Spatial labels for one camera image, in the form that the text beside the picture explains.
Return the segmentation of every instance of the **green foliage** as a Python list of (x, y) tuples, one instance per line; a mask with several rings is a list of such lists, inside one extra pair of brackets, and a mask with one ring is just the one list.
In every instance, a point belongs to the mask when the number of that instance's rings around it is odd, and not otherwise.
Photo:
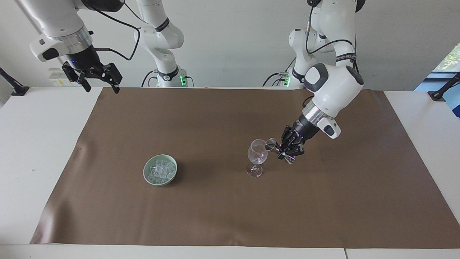
[(460, 43), (434, 69), (434, 71), (452, 71), (460, 63)]

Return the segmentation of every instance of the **window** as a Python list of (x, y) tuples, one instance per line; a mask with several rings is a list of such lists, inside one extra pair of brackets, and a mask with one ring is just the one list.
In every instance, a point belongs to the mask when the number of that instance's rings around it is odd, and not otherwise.
[(447, 57), (433, 70), (435, 72), (460, 71), (460, 43), (447, 55)]

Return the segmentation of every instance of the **small glass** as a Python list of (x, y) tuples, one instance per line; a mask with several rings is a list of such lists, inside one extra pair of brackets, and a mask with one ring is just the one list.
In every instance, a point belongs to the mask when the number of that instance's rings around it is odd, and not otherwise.
[(267, 142), (261, 139), (256, 139), (251, 143), (247, 151), (247, 157), (252, 164), (247, 165), (246, 173), (256, 178), (262, 175), (262, 164), (268, 158), (268, 150), (266, 149)]

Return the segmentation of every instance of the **white table surface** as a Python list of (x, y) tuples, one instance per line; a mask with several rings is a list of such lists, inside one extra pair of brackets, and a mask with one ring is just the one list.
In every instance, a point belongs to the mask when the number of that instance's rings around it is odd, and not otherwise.
[[(0, 109), (0, 258), (346, 258), (341, 248), (25, 245), (100, 92), (31, 88)], [(460, 222), (460, 121), (445, 103), (432, 102), (426, 93), (385, 94)], [(346, 252), (349, 259), (460, 258), (460, 249)]]

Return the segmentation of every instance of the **brown tablecloth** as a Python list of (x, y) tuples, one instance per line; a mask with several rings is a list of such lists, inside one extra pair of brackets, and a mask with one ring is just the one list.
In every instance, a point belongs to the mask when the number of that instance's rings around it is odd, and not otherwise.
[[(305, 90), (105, 88), (31, 243), (460, 248), (460, 227), (383, 92), (362, 91), (293, 165), (245, 172)], [(178, 162), (165, 187), (143, 166)]]

